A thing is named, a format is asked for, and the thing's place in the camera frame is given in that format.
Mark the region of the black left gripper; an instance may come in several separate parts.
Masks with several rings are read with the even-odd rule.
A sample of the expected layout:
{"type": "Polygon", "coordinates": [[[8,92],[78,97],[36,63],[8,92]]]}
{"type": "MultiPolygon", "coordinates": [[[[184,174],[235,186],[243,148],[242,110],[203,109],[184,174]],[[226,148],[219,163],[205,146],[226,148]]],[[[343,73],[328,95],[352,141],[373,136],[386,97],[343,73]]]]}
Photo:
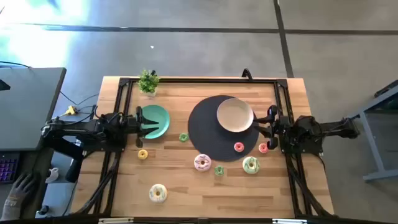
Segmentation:
{"type": "Polygon", "coordinates": [[[126,134],[136,134],[136,146],[138,148],[142,147],[142,141],[141,141],[141,136],[146,137],[148,134],[150,134],[153,131],[158,130],[158,127],[154,128],[142,128],[141,129],[141,123],[142,124],[158,124],[157,121],[152,121],[144,116],[142,116],[142,108],[138,106],[136,108],[136,115],[127,115],[124,119],[124,132],[126,134]]]}

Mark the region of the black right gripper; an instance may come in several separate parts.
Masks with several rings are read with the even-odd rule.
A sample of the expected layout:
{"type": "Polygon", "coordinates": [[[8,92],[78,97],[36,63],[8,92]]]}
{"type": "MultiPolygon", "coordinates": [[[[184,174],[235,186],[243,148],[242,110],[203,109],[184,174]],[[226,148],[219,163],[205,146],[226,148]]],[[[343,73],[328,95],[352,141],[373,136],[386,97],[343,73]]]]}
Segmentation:
{"type": "Polygon", "coordinates": [[[264,137],[271,136],[267,143],[267,147],[270,150],[275,149],[278,146],[278,138],[275,135],[280,135],[285,133],[285,129],[289,125],[289,117],[288,116],[276,116],[278,115],[278,107],[276,105],[271,105],[267,110],[267,116],[263,118],[256,118],[254,122],[268,122],[270,124],[270,128],[255,126],[254,129],[261,133],[264,137]]]}

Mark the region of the beige round plate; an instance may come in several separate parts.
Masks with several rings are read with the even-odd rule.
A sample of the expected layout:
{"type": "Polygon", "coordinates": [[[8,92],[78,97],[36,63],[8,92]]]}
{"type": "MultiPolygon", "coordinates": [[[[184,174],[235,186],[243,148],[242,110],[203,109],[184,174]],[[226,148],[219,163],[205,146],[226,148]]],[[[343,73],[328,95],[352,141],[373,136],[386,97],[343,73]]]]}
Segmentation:
{"type": "Polygon", "coordinates": [[[219,105],[216,117],[224,129],[233,133],[240,133],[252,125],[254,112],[245,101],[230,98],[219,105]]]}

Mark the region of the large green donut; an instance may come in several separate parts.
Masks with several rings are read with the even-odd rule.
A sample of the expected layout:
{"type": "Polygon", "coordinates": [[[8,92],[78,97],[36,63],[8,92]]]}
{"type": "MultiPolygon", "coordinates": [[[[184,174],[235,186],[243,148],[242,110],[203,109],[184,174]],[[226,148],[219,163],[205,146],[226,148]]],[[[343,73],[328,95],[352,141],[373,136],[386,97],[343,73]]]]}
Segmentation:
{"type": "Polygon", "coordinates": [[[259,160],[256,157],[245,157],[243,160],[243,170],[247,174],[256,174],[260,169],[259,160]]]}

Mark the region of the black round placemat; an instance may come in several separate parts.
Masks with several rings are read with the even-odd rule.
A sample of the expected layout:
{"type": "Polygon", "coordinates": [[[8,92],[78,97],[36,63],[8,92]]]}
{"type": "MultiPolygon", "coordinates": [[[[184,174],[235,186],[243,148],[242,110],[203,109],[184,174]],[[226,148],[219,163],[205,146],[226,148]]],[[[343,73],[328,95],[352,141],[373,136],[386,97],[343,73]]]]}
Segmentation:
{"type": "Polygon", "coordinates": [[[259,138],[259,132],[254,129],[256,123],[240,133],[227,131],[219,124],[216,111],[227,99],[230,96],[218,95],[201,100],[188,119],[188,135],[195,149],[210,159],[223,162],[236,161],[247,156],[259,138]],[[243,152],[234,150],[236,142],[244,144],[243,152]]]}

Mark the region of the large pink donut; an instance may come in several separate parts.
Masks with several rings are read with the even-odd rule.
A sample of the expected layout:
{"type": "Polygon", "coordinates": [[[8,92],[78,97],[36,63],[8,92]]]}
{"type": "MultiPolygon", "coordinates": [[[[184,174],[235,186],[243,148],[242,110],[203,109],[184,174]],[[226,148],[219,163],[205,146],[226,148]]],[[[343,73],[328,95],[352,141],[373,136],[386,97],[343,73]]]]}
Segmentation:
{"type": "Polygon", "coordinates": [[[194,166],[198,171],[207,171],[211,167],[211,159],[206,154],[199,154],[194,159],[194,166]]]}

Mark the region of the large pale yellow donut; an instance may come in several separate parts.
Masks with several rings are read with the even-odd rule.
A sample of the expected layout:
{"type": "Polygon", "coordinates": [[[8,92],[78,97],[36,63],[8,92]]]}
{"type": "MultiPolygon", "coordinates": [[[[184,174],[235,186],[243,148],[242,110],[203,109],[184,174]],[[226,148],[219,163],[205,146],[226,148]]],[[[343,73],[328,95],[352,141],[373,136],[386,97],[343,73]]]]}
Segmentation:
{"type": "Polygon", "coordinates": [[[149,190],[149,198],[154,203],[165,202],[167,195],[167,188],[162,184],[154,184],[149,190]]]}

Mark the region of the green round plate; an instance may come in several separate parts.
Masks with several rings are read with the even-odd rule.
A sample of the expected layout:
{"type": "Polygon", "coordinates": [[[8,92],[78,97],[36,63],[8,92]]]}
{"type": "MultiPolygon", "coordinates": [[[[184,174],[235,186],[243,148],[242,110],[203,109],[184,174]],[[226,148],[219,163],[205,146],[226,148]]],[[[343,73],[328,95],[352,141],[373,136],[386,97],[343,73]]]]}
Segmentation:
{"type": "Polygon", "coordinates": [[[156,139],[166,133],[170,126],[170,115],[166,109],[159,105],[147,105],[142,108],[143,116],[146,119],[156,121],[157,124],[143,124],[144,129],[157,128],[155,131],[147,134],[146,139],[156,139]]]}

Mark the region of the small white mug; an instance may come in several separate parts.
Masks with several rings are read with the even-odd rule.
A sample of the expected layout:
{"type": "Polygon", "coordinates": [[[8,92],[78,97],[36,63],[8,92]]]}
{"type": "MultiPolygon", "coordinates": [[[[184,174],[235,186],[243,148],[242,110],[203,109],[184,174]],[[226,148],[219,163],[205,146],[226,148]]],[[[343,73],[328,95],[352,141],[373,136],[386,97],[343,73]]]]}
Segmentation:
{"type": "Polygon", "coordinates": [[[58,177],[59,177],[58,167],[54,167],[52,169],[49,169],[45,182],[52,183],[52,182],[56,181],[58,179],[58,177]]]}

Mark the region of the grey metal table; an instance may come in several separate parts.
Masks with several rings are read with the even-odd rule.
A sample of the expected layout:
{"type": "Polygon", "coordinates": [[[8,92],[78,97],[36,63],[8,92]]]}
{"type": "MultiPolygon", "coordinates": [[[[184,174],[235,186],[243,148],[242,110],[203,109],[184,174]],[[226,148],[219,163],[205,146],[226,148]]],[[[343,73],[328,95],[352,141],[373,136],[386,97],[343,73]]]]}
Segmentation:
{"type": "Polygon", "coordinates": [[[375,92],[350,118],[362,123],[377,167],[364,181],[398,177],[398,80],[375,92]]]}

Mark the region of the grey desk top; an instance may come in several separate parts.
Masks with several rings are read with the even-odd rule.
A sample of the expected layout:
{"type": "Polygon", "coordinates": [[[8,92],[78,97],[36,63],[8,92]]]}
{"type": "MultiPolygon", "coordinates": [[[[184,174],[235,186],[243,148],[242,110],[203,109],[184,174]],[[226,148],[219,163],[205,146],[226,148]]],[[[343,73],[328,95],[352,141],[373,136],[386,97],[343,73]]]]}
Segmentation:
{"type": "Polygon", "coordinates": [[[0,68],[0,151],[34,151],[52,118],[65,68],[0,68]]]}

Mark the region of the person's hand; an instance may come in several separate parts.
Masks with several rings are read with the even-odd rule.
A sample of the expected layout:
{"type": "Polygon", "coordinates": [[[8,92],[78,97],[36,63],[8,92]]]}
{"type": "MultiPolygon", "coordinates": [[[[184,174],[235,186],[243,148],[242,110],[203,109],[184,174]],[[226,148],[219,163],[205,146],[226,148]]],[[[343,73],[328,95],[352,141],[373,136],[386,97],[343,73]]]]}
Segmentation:
{"type": "Polygon", "coordinates": [[[4,202],[0,221],[17,220],[20,218],[25,201],[37,187],[37,179],[37,174],[33,172],[23,173],[18,177],[4,202]]]}

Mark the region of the backlit keyboard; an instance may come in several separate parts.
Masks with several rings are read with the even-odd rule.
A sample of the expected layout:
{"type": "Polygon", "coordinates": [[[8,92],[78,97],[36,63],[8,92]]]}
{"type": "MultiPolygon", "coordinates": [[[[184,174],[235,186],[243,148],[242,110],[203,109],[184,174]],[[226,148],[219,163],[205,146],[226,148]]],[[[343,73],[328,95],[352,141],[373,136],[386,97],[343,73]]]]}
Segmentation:
{"type": "Polygon", "coordinates": [[[15,181],[19,159],[19,152],[0,152],[0,185],[15,181]]]}

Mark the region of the black support post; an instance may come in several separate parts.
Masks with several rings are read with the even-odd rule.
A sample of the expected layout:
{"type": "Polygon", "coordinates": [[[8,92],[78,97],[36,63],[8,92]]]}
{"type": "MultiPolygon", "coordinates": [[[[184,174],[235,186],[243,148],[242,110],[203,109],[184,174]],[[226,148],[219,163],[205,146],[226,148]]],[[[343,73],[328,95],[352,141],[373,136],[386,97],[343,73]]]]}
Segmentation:
{"type": "Polygon", "coordinates": [[[56,152],[59,152],[64,156],[72,158],[72,164],[66,173],[65,179],[68,182],[76,182],[78,180],[84,158],[83,149],[62,137],[46,137],[44,142],[47,147],[54,149],[56,152]]]}

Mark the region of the silver metal bracket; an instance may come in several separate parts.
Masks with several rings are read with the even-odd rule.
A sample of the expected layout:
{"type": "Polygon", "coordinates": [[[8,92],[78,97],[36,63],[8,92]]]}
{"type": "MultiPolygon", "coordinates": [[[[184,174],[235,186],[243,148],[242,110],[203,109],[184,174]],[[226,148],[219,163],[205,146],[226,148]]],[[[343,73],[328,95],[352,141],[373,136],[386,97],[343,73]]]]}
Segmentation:
{"type": "Polygon", "coordinates": [[[292,218],[273,218],[272,224],[308,224],[307,220],[292,218]]]}
{"type": "Polygon", "coordinates": [[[118,218],[100,218],[98,224],[124,224],[133,223],[133,217],[118,217],[118,218]]]}

